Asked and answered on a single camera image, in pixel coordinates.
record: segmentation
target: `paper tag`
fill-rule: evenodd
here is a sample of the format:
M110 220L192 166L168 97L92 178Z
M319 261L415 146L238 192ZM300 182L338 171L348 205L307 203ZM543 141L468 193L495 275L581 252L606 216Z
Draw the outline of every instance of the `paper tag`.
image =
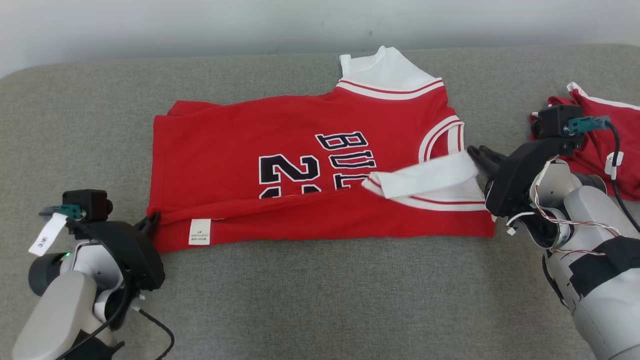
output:
M189 245L209 245L211 243L211 219L198 218L191 221Z
M29 248L29 252L37 256L43 256L56 240L58 234L67 223L67 216L60 213L53 213L51 220L44 225L36 242Z

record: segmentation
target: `cushioned table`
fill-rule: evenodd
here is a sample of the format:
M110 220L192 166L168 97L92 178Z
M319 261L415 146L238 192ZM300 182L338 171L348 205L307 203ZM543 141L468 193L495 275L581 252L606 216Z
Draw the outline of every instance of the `cushioned table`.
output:
M509 154L527 116L575 81L640 104L640 48L571 45L407 51L444 78L468 145ZM38 301L27 284L37 213L65 190L107 190L113 220L145 215L152 122L179 99L220 104L321 94L336 54L48 65L0 80L0 357ZM640 206L630 204L640 217ZM71 249L61 236L51 251ZM253 241L163 256L144 308L177 338L168 359L590 359L524 233ZM166 334L130 312L117 359L153 359Z

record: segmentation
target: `teal connector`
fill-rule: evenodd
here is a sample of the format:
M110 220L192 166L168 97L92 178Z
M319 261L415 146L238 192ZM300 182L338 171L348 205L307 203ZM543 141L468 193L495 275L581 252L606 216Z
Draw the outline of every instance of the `teal connector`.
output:
M593 130L604 130L607 128L605 125L605 122L607 121L611 121L611 118L607 115L598 117L577 117L569 120L569 124L564 128L564 130L570 135L584 134L587 131Z
M48 221L53 213L60 213L74 220L80 220L85 216L85 212L78 205L48 206L44 208L38 215L40 215L44 220Z

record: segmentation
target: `white wall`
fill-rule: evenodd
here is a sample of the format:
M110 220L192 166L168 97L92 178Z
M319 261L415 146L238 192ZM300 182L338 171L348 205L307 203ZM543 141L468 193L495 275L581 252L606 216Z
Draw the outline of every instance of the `white wall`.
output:
M638 0L0 0L0 77L104 58L616 42Z

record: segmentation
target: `jersey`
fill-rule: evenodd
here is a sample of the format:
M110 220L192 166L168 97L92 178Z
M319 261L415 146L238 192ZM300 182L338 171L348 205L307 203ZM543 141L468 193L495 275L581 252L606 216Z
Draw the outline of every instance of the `jersey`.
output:
M442 79L398 50L340 57L323 95L179 101L154 121L160 252L245 240L493 236ZM192 241L204 219L204 242Z
M624 153L623 163L618 168L616 181L620 196L627 200L640 201L640 145L636 136L640 135L640 106L623 102L591 97L576 83L567 85L571 99L550 97L549 105L572 104L582 106L585 116L608 115L620 135L620 151ZM591 131L585 134L579 150L572 156L563 157L572 172L596 174L607 185L607 192L613 194L611 177L604 172L607 156L615 150L616 141L607 130Z

